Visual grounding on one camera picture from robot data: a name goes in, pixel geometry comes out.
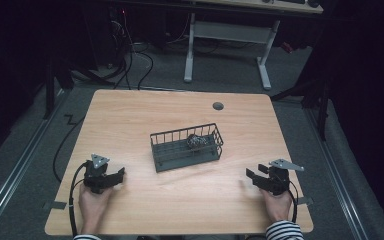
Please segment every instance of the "white desk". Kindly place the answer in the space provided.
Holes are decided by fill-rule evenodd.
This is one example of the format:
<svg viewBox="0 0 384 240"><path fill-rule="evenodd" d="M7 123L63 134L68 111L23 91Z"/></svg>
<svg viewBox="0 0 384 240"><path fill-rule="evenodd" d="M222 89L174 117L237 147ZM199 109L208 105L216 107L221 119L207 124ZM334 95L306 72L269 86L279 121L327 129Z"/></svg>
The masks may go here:
<svg viewBox="0 0 384 240"><path fill-rule="evenodd" d="M306 4L296 4L282 1L275 1L274 3L264 3L262 0L194 0L196 2L212 3L212 4L226 4L240 7L264 8L276 11L293 11L300 13L317 13L321 14L323 9L319 6L317 8L310 7ZM257 66L260 71L261 81L266 90L271 89L269 76L266 69L266 61L276 37L280 21L277 20L273 23L271 28L259 28L243 25L224 24L215 22L196 21L195 14L191 14L190 31L189 31L189 48L186 57L185 66L185 82L192 81L193 75L193 45L195 37L212 38L228 41L252 42L265 44L265 48L261 57L257 58Z"/></svg>

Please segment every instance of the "person's arm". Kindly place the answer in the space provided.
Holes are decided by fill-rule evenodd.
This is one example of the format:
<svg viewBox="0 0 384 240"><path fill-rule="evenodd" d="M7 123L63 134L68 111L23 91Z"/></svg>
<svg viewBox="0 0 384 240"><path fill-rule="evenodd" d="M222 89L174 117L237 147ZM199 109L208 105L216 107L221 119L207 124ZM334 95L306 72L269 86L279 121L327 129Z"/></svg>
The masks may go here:
<svg viewBox="0 0 384 240"><path fill-rule="evenodd" d="M303 240L298 224L288 221L292 198L288 192L274 196L260 189L266 204L266 211L272 222L266 230L267 240Z"/></svg>
<svg viewBox="0 0 384 240"><path fill-rule="evenodd" d="M93 235L98 232L112 191L113 188L111 187L105 189L102 194L96 194L84 184L80 185L79 205L83 216L83 227L80 235L74 237L74 240L99 240Z"/></svg>

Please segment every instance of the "object in basket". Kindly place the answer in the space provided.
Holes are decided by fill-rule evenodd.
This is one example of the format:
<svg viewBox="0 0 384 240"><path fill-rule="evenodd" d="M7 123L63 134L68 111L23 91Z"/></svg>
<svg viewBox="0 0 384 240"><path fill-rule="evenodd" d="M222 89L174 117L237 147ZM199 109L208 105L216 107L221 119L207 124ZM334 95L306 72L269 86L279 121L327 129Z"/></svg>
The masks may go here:
<svg viewBox="0 0 384 240"><path fill-rule="evenodd" d="M196 134L189 135L186 142L190 149L201 148L208 144L208 141L205 139L205 137L200 137Z"/></svg>

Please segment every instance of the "metal wire basket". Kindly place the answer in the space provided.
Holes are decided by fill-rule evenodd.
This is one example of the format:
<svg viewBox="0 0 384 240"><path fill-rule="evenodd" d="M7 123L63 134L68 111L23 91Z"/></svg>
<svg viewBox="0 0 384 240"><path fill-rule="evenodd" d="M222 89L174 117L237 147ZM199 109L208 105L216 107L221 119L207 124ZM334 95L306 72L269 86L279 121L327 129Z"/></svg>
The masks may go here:
<svg viewBox="0 0 384 240"><path fill-rule="evenodd" d="M153 133L152 155L157 172L219 160L223 139L215 123Z"/></svg>

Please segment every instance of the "floor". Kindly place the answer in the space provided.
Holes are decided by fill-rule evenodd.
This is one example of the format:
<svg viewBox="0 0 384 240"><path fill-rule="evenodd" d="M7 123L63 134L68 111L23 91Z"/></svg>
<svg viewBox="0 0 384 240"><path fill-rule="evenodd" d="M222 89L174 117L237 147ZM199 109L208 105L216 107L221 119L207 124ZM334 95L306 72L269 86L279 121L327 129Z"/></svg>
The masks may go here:
<svg viewBox="0 0 384 240"><path fill-rule="evenodd" d="M196 51L202 53L196 54L194 79L184 83L184 42L172 44L164 51L138 44L132 54L129 84L123 79L119 89L127 90L129 85L136 87L144 76L142 90L272 96L294 86L311 48L291 54L273 48L267 61L272 89L266 91L262 88L255 63L261 47L231 42L217 48L197 45ZM108 71L112 70L101 69L99 74L105 75ZM45 91L42 89L0 148L0 239L71 239L70 236L49 236L44 232L49 206L59 187L52 171L53 162L56 174L62 176L81 130L81 124L73 128L73 123L87 112L94 91L108 88L91 81L75 82L71 91L57 91L57 108L47 120L43 119ZM306 233L305 238L384 239L382 209L349 150L332 104L328 110L325 142L315 131L317 108L303 109L299 97L288 97L273 102L273 105L293 161L306 168L298 177L305 196L311 199L309 210L314 230ZM136 237L103 236L103 239ZM186 236L186 239L227 240L234 237Z"/></svg>

